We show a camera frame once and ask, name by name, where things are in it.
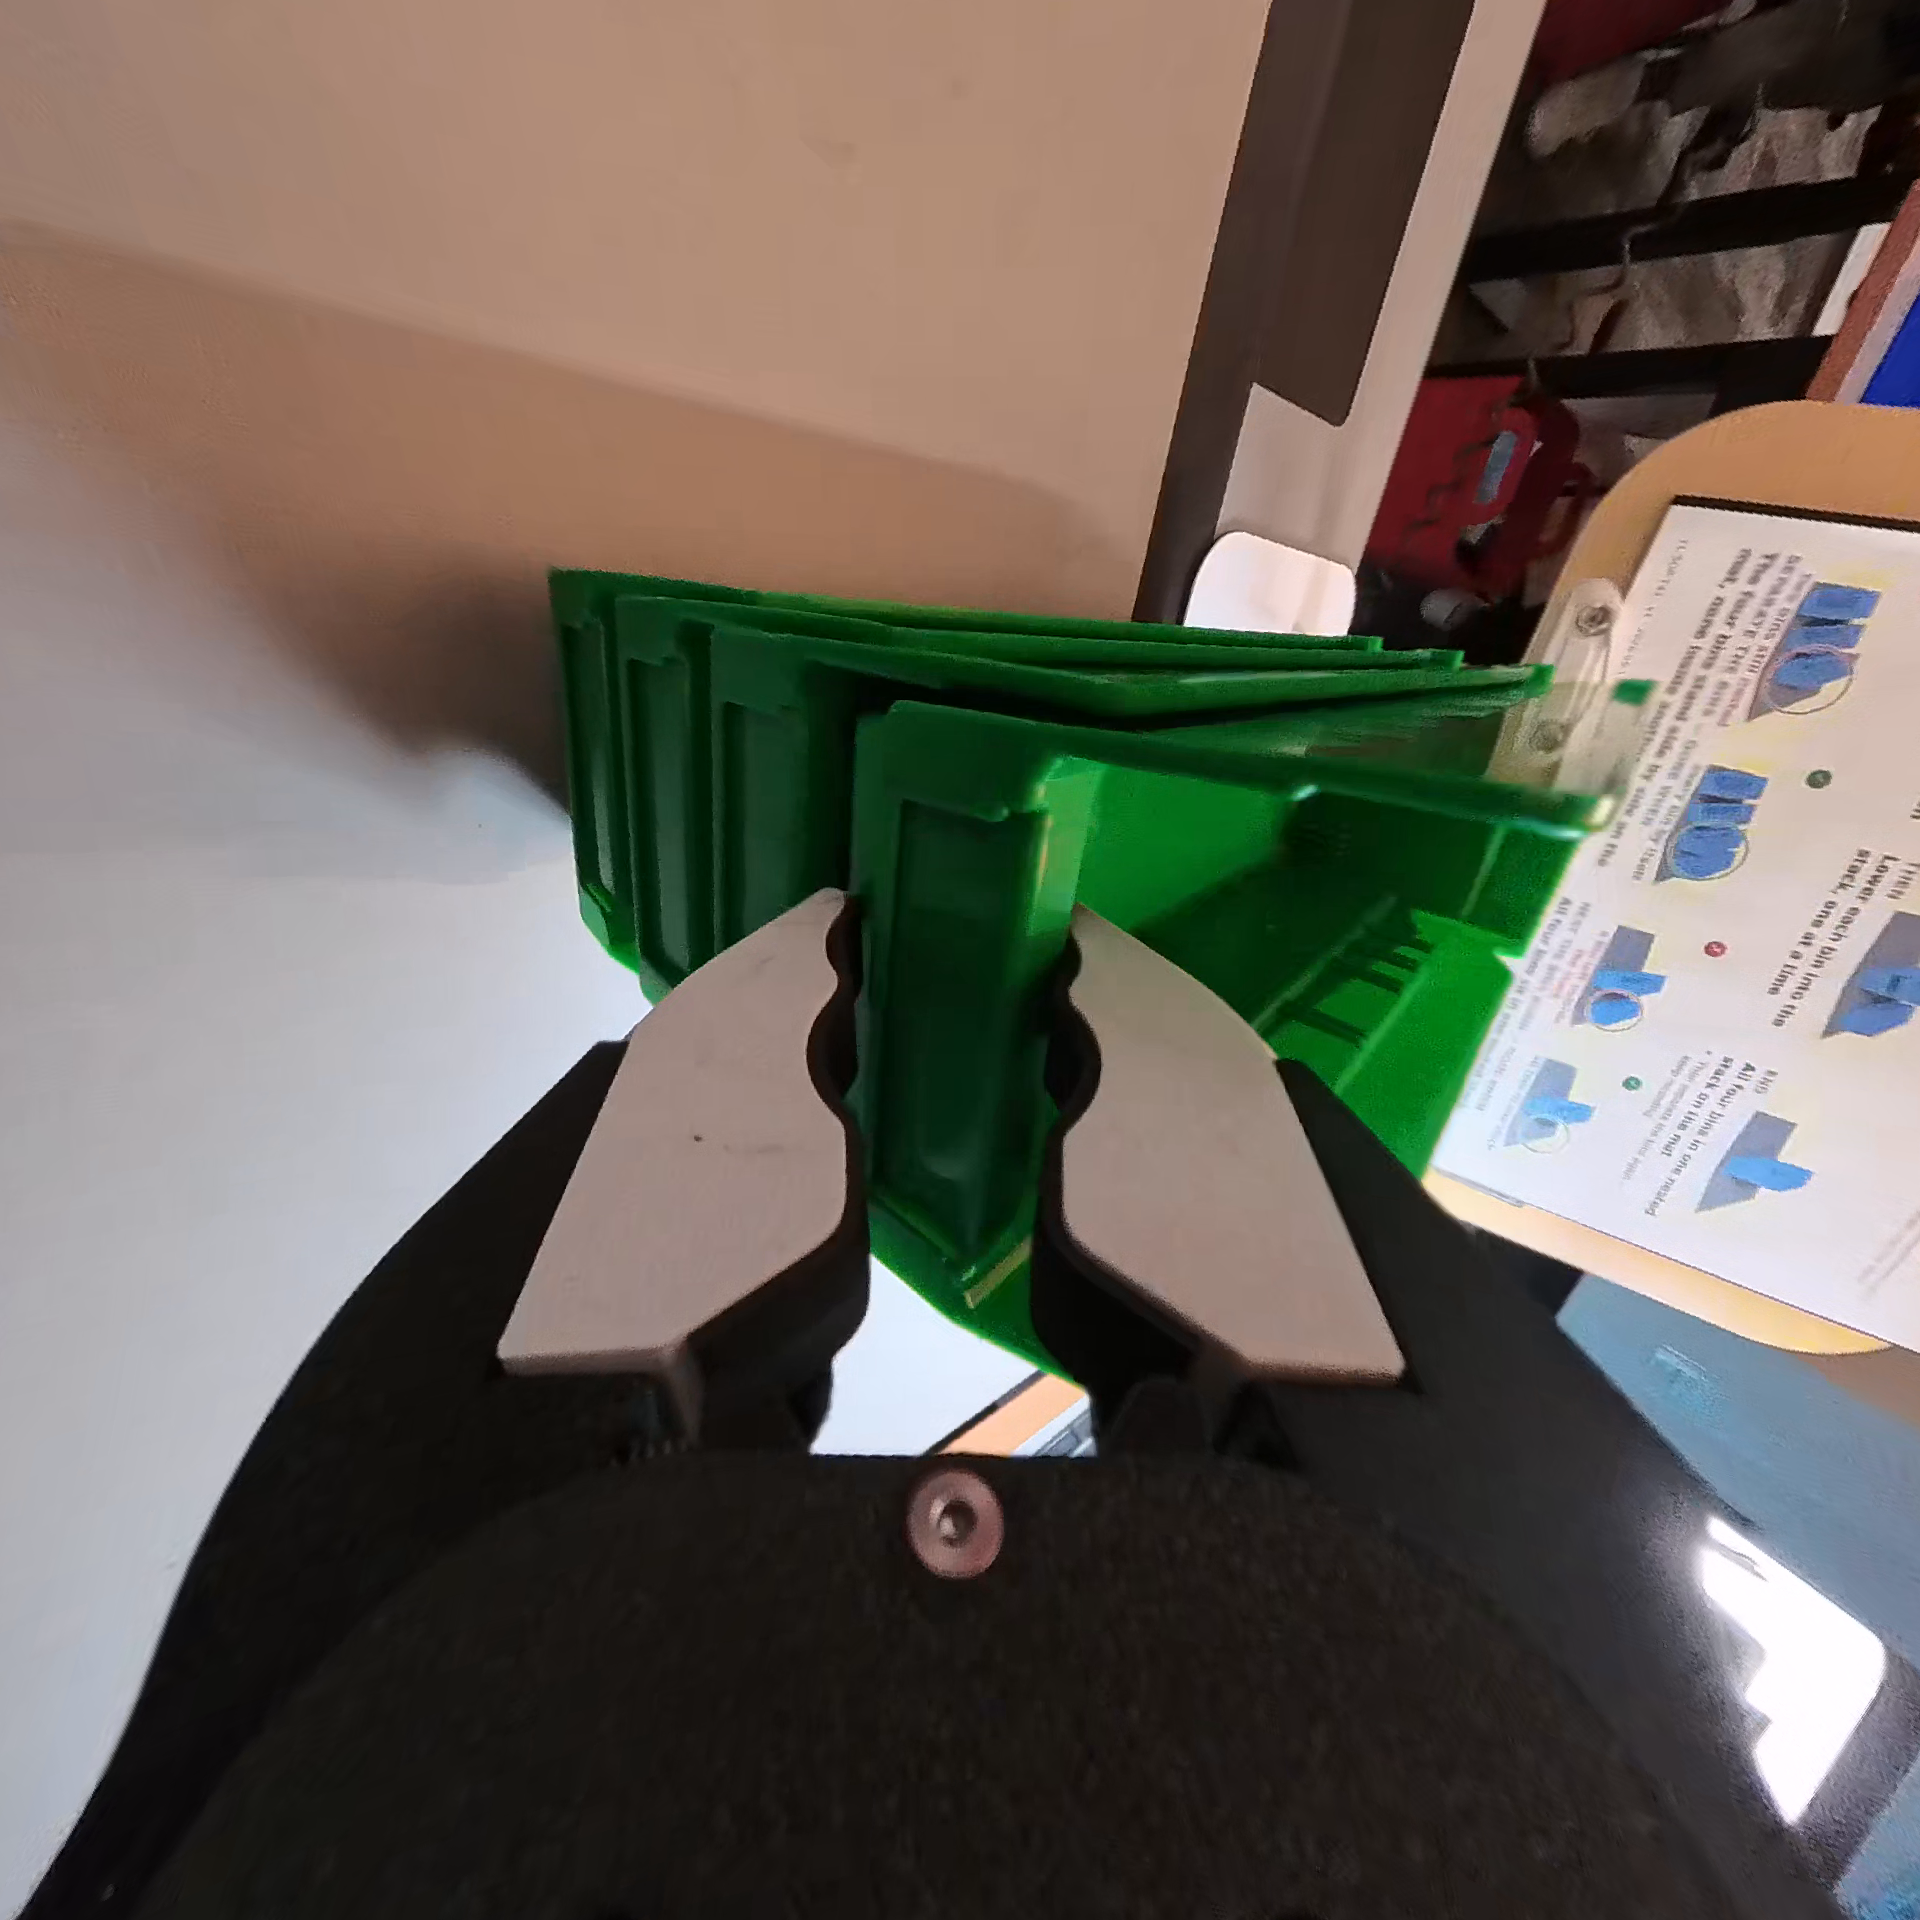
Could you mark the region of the red fabric bag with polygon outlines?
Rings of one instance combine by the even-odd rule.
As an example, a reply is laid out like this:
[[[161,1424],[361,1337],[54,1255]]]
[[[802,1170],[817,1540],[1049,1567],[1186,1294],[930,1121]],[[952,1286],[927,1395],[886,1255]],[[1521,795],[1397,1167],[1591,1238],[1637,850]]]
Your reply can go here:
[[[1529,50],[1530,79],[1553,86],[1642,54],[1720,3],[1546,3]]]

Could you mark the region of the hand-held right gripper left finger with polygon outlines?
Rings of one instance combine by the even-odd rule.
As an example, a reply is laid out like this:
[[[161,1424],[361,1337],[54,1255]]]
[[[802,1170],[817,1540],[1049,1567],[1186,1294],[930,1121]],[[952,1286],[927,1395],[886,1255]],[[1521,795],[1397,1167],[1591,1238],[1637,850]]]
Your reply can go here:
[[[865,1320],[857,904],[824,888],[634,1025],[496,1344],[648,1386],[676,1438],[812,1438]]]

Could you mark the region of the grey desk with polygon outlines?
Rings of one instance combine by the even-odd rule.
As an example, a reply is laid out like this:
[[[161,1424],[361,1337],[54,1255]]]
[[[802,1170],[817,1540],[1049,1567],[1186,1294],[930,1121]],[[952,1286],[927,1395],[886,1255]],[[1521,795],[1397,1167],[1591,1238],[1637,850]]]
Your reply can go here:
[[[640,1011],[546,570],[1130,615],[1262,8],[4,6],[4,1915],[306,1343]]]

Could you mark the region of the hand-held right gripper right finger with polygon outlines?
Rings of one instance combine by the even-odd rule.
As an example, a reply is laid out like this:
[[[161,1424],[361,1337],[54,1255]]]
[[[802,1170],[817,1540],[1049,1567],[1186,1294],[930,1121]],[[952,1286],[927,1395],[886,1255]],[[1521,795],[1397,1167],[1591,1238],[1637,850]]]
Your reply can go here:
[[[1272,1388],[1405,1384],[1270,1048],[1085,906],[1052,984],[1045,1091],[1028,1318],[1095,1438],[1229,1438]]]

